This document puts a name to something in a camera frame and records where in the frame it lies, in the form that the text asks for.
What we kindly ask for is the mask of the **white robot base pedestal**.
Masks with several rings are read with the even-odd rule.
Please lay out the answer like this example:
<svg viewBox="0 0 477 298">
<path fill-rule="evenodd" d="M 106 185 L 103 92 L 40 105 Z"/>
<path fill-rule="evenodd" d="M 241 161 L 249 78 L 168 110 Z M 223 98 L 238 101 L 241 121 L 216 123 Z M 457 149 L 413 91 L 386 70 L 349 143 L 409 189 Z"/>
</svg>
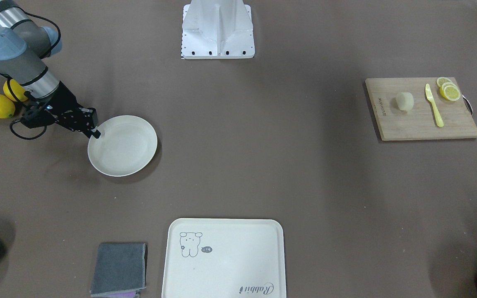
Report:
<svg viewBox="0 0 477 298">
<path fill-rule="evenodd" d="M 251 7 L 242 0 L 192 0 L 182 17 L 181 58 L 255 56 Z"/>
</svg>

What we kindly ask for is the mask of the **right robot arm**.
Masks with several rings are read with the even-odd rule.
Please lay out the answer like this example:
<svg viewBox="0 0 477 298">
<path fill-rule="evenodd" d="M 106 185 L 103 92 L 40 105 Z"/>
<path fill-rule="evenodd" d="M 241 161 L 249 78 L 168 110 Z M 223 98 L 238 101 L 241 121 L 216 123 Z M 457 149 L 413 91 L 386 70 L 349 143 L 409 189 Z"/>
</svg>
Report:
<svg viewBox="0 0 477 298">
<path fill-rule="evenodd" d="M 31 102 L 11 127 L 20 123 L 29 129 L 45 130 L 58 124 L 87 138 L 99 138 L 96 110 L 79 104 L 43 62 L 61 50 L 59 27 L 38 26 L 34 17 L 15 1 L 0 0 L 0 76 L 14 79 Z"/>
</svg>

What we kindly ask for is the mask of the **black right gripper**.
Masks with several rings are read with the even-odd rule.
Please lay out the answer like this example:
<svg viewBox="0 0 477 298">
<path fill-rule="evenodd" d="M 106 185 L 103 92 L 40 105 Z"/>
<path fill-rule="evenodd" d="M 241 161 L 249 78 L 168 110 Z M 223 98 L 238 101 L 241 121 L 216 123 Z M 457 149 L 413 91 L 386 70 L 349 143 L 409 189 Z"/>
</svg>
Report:
<svg viewBox="0 0 477 298">
<path fill-rule="evenodd" d="M 42 99 L 35 98 L 29 91 L 25 95 L 33 101 L 20 119 L 25 127 L 58 124 L 68 130 L 88 134 L 88 138 L 100 138 L 101 132 L 95 129 L 98 121 L 96 109 L 79 104 L 64 83 L 60 82 L 51 94 Z"/>
</svg>

